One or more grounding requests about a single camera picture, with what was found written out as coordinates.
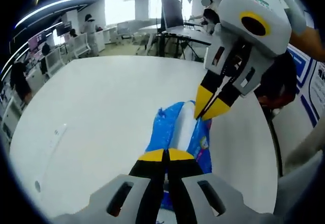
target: white chair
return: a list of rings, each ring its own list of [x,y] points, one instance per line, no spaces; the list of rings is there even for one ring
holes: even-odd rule
[[[45,57],[47,74],[51,78],[53,75],[64,66],[61,57],[60,48],[56,48]]]
[[[1,123],[1,128],[4,131],[8,140],[11,140],[19,118],[21,116],[21,110],[18,108],[14,99],[11,99],[7,105],[4,113],[4,117]]]
[[[131,38],[131,31],[129,28],[128,22],[121,22],[117,24],[116,28],[116,34],[118,38],[118,42],[121,43],[121,41],[124,39],[124,36],[127,36],[127,38]]]
[[[81,34],[73,38],[69,45],[72,45],[73,54],[75,58],[79,58],[80,55],[89,52],[90,46],[88,45],[87,34]]]

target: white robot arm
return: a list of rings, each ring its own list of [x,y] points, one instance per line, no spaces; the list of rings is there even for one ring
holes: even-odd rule
[[[208,70],[198,88],[195,118],[210,119],[227,112],[238,96],[253,91],[263,73],[283,54],[292,29],[301,33],[306,21],[294,0],[221,0],[220,24],[209,48]],[[215,96],[234,58],[237,72]]]

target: white cabinet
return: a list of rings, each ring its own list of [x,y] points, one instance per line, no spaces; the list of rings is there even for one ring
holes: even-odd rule
[[[104,43],[104,35],[103,31],[99,31],[95,33],[96,43],[98,47],[98,52],[105,49],[105,43]]]

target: gray gripper housing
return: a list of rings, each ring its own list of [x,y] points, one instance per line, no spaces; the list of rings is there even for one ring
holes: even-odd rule
[[[276,224],[282,219],[270,213],[260,214],[244,205],[242,194],[212,173],[183,178],[192,201],[198,224]],[[142,196],[150,182],[148,178],[119,175],[90,196],[89,205],[75,214],[57,216],[52,221],[59,224],[133,224]],[[116,193],[123,186],[131,189],[117,217],[107,212]],[[202,186],[208,189],[209,199],[217,204],[221,215],[215,216]]]

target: white round table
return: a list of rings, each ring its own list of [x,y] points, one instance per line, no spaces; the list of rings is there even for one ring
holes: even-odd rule
[[[10,158],[24,189],[49,217],[79,211],[93,192],[128,174],[150,141],[158,109],[194,100],[205,73],[201,63],[162,57],[72,61],[40,89],[17,125]],[[53,149],[54,131],[63,124],[67,130]],[[254,94],[213,119],[210,135],[213,172],[247,206],[273,212],[276,155]]]

